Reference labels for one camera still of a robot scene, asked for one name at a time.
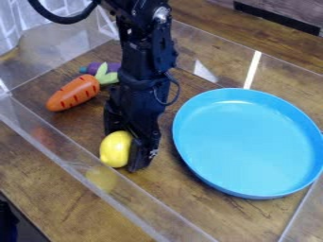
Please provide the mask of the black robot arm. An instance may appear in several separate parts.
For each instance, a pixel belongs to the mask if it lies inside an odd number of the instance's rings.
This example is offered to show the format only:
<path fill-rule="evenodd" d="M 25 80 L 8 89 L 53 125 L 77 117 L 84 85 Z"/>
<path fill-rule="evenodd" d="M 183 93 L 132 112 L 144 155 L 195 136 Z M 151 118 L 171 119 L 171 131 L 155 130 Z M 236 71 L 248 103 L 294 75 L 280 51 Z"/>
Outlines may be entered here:
<path fill-rule="evenodd" d="M 157 154 L 161 133 L 159 115 L 172 105 L 169 74 L 177 52 L 172 40 L 172 8 L 168 0 L 103 0 L 116 17 L 121 46 L 119 82 L 104 104 L 104 132 L 127 130 L 132 135 L 127 170 L 149 166 Z"/>

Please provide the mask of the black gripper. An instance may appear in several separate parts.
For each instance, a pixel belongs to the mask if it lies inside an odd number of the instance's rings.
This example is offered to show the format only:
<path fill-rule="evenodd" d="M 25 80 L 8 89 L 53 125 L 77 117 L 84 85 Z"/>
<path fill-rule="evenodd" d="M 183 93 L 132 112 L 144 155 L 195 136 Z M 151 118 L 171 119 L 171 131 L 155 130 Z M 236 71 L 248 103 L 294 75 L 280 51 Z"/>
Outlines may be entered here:
<path fill-rule="evenodd" d="M 159 151 L 159 115 L 168 105 L 171 80 L 167 73 L 139 79 L 119 72 L 119 83 L 108 89 L 104 103 L 104 134 L 129 130 L 135 136 L 129 145 L 127 171 L 136 172 L 149 166 Z"/>

